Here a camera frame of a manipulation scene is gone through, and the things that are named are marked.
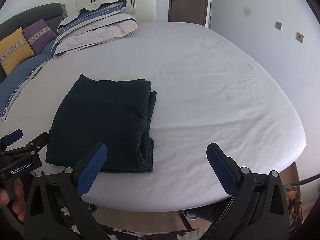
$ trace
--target hand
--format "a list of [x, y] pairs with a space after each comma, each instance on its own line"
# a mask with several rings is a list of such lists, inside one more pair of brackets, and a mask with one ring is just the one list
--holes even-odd
[[[22, 189], [22, 182], [20, 179], [16, 179], [13, 184], [13, 192], [16, 194], [16, 199], [12, 203], [12, 210], [18, 215], [21, 222], [24, 221], [24, 212], [26, 208], [26, 202], [24, 201], [24, 191]], [[10, 198], [7, 191], [0, 188], [0, 207], [5, 207], [9, 204]]]

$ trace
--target headboard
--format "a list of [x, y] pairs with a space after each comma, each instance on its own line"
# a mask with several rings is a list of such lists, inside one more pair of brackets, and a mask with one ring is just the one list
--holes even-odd
[[[60, 22], [67, 17], [65, 5], [50, 3], [21, 12], [0, 24], [0, 41], [20, 27], [25, 28], [43, 19], [55, 34]], [[7, 77], [0, 65], [0, 84]]]

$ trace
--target patterned pillow band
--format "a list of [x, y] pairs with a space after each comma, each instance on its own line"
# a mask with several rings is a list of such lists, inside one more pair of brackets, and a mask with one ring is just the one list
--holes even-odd
[[37, 39], [39, 39], [43, 34], [45, 34], [47, 31], [50, 31], [50, 27], [44, 27], [42, 30], [38, 31], [35, 35], [33, 35], [29, 40], [28, 43], [32, 45]]
[[0, 63], [4, 62], [13, 52], [15, 52], [24, 44], [27, 44], [27, 41], [25, 39], [18, 41], [16, 44], [13, 44], [9, 49], [7, 49], [6, 52], [4, 52], [4, 54], [1, 55]]

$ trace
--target dark green sweater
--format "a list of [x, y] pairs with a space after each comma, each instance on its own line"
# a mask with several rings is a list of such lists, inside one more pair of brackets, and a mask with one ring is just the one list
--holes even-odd
[[81, 74], [53, 120], [46, 162], [74, 167], [101, 142], [108, 150], [101, 171], [152, 172], [149, 129], [156, 92], [150, 90], [144, 79], [94, 81]]

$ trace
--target mattress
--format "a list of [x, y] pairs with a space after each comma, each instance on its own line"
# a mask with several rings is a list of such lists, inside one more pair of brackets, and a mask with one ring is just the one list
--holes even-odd
[[[0, 123], [1, 137], [23, 130], [11, 149], [49, 131], [81, 73], [95, 80], [145, 78], [157, 91], [150, 128], [154, 172], [101, 172], [83, 195], [90, 203], [146, 212], [211, 204], [228, 195], [206, 159], [210, 143], [240, 167], [265, 174], [288, 167], [306, 145], [287, 96], [234, 44], [200, 25], [140, 23], [127, 37], [51, 59]], [[63, 167], [45, 163], [45, 154], [46, 147], [39, 152], [39, 170], [61, 172]]]

